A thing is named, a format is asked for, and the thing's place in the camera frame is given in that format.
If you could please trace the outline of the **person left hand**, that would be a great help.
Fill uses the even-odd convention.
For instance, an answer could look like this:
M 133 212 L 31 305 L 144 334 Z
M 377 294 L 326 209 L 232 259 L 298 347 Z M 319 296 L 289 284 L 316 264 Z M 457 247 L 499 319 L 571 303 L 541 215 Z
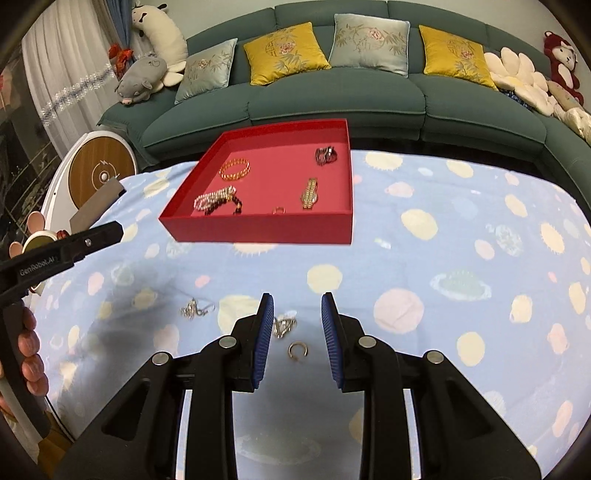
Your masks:
M 22 376 L 29 392 L 36 397 L 45 397 L 49 391 L 48 377 L 39 355 L 40 340 L 35 332 L 37 321 L 27 307 L 22 310 L 23 329 L 17 340 L 20 353 L 24 356 L 21 364 Z

